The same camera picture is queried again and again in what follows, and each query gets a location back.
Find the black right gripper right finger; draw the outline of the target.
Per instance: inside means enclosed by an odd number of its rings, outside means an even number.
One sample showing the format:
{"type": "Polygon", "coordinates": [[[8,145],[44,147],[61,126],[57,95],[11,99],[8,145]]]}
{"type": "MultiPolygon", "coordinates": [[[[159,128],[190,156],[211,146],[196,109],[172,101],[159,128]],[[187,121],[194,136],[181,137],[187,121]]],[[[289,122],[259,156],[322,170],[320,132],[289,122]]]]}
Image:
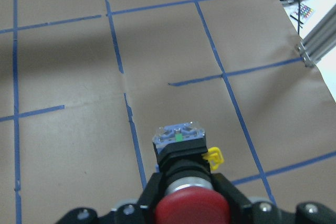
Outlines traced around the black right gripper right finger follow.
{"type": "Polygon", "coordinates": [[[228,202],[229,223],[335,223],[335,211],[319,202],[301,202],[288,212],[265,200],[252,202],[221,173],[211,180],[228,202]]]}

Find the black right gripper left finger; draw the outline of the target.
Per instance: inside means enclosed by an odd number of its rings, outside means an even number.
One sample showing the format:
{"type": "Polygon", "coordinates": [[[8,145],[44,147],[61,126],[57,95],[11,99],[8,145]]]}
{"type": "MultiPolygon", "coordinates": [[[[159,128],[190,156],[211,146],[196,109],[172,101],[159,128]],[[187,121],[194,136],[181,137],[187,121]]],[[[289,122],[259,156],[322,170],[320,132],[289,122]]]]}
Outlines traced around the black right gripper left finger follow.
{"type": "Polygon", "coordinates": [[[138,199],[126,199],[116,204],[107,214],[79,207],[68,211],[56,223],[155,223],[154,210],[164,195],[163,173],[152,174],[138,199]]]}

